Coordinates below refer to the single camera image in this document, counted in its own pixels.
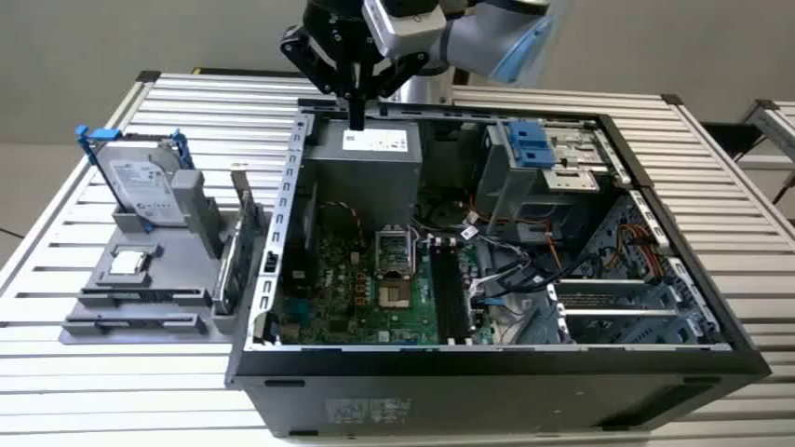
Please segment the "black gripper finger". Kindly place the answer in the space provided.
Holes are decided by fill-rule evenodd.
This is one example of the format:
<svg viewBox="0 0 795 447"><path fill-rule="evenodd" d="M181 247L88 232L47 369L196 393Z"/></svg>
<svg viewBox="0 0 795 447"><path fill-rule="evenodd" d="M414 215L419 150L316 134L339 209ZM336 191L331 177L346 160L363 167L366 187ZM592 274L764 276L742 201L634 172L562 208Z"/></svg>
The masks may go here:
<svg viewBox="0 0 795 447"><path fill-rule="evenodd" d="M375 65L384 59L375 53L368 54L360 62L358 86L356 86L356 129L363 130L366 125L367 102L379 97L388 97L416 75L428 62L428 53L416 52L399 57L391 65L378 74L374 72Z"/></svg>
<svg viewBox="0 0 795 447"><path fill-rule="evenodd" d="M332 66L312 49L308 38L284 38L280 50L323 93L334 93L348 103L350 130L358 130L358 89L354 84L354 66L346 61Z"/></svg>

